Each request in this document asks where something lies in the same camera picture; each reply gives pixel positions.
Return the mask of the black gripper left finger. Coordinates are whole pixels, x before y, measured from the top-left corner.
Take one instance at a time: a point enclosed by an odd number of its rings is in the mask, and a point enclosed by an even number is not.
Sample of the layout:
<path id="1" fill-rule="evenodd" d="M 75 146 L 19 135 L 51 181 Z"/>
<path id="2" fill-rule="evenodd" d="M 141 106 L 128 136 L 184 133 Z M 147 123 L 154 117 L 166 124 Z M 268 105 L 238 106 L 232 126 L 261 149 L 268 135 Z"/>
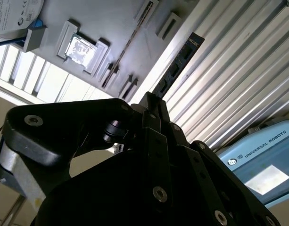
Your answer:
<path id="1" fill-rule="evenodd" d="M 54 188 L 127 151 L 168 154 L 159 96 L 18 106 L 2 126 L 0 180 L 33 205 Z"/>

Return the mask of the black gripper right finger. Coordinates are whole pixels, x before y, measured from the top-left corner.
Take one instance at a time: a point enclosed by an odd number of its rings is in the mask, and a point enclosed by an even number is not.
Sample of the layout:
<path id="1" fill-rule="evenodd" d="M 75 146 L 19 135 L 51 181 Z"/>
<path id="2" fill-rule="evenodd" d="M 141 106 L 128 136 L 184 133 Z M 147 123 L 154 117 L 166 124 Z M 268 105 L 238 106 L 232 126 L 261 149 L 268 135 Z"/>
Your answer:
<path id="1" fill-rule="evenodd" d="M 205 143 L 189 143 L 158 104 L 161 131 L 169 141 L 175 226 L 278 226 L 275 216 Z"/>

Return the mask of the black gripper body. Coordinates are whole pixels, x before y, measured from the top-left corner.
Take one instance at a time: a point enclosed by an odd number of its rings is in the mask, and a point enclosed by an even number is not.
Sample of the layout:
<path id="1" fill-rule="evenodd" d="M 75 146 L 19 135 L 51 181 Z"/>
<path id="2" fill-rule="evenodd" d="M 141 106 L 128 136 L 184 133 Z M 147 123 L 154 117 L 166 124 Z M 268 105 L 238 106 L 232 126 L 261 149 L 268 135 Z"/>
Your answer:
<path id="1" fill-rule="evenodd" d="M 203 226 L 205 206 L 161 151 L 127 151 L 53 189 L 37 226 Z"/>

